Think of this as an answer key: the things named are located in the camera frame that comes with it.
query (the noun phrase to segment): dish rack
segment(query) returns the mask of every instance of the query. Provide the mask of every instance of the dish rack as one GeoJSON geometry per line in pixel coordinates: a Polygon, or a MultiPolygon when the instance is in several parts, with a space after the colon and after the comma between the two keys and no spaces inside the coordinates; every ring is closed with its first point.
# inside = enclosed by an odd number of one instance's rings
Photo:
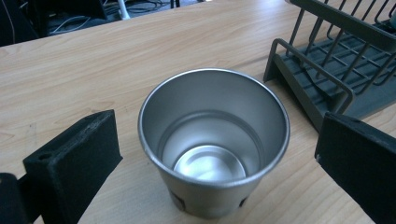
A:
{"type": "Polygon", "coordinates": [[[328,0],[290,1],[300,14],[290,41],[274,40],[264,82],[286,81],[318,131],[328,111],[362,119],[396,101],[394,1],[357,0],[351,12],[347,0],[337,7],[328,0]],[[306,17],[316,19],[309,37],[299,32],[306,17]]]}

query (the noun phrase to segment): wood grain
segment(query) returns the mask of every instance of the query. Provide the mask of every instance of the wood grain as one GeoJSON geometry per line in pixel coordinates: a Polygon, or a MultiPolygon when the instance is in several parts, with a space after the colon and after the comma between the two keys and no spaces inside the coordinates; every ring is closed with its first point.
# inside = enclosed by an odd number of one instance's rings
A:
{"type": "MultiPolygon", "coordinates": [[[[290,146],[227,217],[179,212],[140,146],[137,115],[156,85],[202,67],[262,81],[272,41],[290,38],[298,12],[280,0],[214,0],[0,48],[0,172],[21,177],[23,158],[80,118],[113,108],[124,159],[80,223],[372,223],[316,163],[318,133],[276,80],[265,85],[288,111],[290,146]]],[[[314,21],[307,23],[309,35],[314,21]]],[[[364,121],[396,136],[395,111],[364,121]]]]}

